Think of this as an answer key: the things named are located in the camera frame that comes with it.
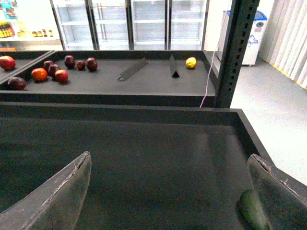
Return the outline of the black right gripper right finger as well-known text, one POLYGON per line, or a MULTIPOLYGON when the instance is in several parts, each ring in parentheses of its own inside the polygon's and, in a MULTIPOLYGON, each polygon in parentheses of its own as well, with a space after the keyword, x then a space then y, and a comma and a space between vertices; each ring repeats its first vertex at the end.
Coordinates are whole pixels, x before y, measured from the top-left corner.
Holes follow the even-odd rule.
POLYGON ((305 230, 307 186, 256 154, 247 165, 270 229, 305 230))

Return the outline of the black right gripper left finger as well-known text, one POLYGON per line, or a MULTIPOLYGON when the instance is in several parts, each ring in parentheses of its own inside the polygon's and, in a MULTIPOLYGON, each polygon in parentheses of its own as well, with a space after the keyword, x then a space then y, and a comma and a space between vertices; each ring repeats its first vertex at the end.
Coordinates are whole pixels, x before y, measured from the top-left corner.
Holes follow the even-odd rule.
POLYGON ((84 152, 0 214, 2 230, 72 230, 89 187, 91 155, 84 152))

